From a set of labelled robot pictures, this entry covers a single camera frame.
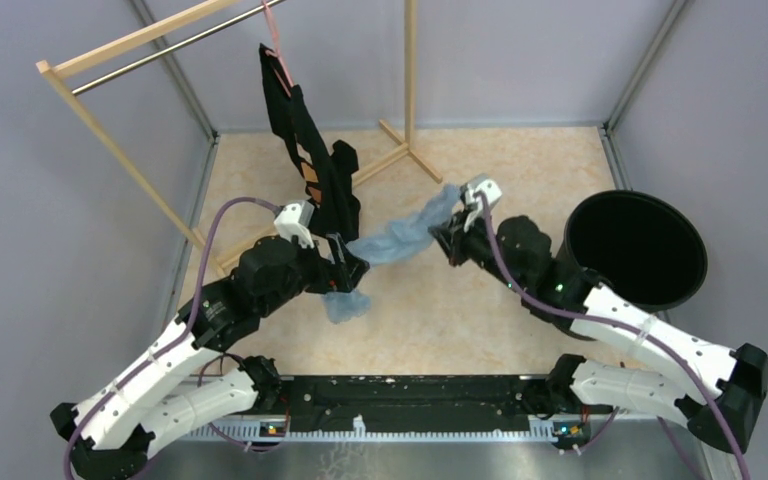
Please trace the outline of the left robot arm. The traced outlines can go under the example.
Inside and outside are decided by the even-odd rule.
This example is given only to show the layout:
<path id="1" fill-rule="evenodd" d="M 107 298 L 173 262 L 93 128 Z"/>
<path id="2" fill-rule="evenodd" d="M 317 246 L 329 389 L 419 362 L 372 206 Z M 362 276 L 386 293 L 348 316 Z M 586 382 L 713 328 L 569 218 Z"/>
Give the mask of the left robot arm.
<path id="1" fill-rule="evenodd" d="M 131 479 L 192 430 L 232 413 L 274 410 L 282 380 L 274 361 L 264 356 L 242 358 L 214 381 L 182 395 L 171 393 L 297 296 L 353 291 L 370 265 L 339 235 L 327 239 L 328 258 L 298 236 L 258 240 L 229 276 L 196 294 L 146 352 L 99 393 L 55 407 L 50 418 L 67 442 L 65 477 Z"/>

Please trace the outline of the black trash bin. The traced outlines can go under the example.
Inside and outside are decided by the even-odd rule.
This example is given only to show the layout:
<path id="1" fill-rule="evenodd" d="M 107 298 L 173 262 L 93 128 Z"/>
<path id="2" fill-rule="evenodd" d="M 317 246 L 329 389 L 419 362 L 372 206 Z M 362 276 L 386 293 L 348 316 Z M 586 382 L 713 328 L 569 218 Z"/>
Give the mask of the black trash bin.
<path id="1" fill-rule="evenodd" d="M 566 221 L 558 253 L 535 224 L 524 245 L 538 265 L 536 297 L 582 310 L 586 286 L 602 283 L 649 313 L 690 299 L 706 279 L 700 234 L 676 208 L 654 196 L 605 191 L 587 197 Z"/>

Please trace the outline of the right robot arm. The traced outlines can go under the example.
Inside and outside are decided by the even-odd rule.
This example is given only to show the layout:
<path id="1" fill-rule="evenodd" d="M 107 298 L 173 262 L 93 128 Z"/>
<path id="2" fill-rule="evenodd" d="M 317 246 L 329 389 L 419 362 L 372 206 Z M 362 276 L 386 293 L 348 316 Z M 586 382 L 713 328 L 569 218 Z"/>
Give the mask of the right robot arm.
<path id="1" fill-rule="evenodd" d="M 510 289 L 536 317 L 566 335 L 623 350 L 645 369 L 611 367 L 566 354 L 546 385 L 560 412 L 610 405 L 657 415 L 684 426 L 704 444 L 746 453 L 767 394 L 765 351 L 705 342 L 618 296 L 595 275 L 552 257 L 550 239 L 526 216 L 498 231 L 469 212 L 432 226 L 431 236 L 451 263 L 476 263 Z"/>

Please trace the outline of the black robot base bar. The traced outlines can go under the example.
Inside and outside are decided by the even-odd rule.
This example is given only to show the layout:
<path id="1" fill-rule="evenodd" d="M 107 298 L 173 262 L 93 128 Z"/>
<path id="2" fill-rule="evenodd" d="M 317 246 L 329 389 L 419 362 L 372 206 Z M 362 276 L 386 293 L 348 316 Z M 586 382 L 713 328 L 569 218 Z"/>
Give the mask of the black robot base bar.
<path id="1" fill-rule="evenodd" d="M 292 433 L 488 434 L 525 432 L 538 420 L 581 417 L 583 405 L 543 376 L 299 375 L 246 419 L 278 419 Z"/>

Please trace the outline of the blue plastic trash bag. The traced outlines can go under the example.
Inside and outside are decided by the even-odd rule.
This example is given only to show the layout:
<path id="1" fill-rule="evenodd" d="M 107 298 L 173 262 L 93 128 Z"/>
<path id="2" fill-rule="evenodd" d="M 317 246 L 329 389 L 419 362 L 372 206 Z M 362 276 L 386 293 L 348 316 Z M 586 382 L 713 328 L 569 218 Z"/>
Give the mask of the blue plastic trash bag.
<path id="1" fill-rule="evenodd" d="M 432 245 L 433 237 L 429 229 L 447 222 L 459 201 L 460 188 L 445 184 L 420 210 L 389 221 L 372 235 L 350 241 L 348 250 L 365 260 L 371 268 L 409 260 Z M 328 293 L 323 303 L 329 321 L 340 324 L 365 315 L 370 309 L 371 299 L 354 290 Z"/>

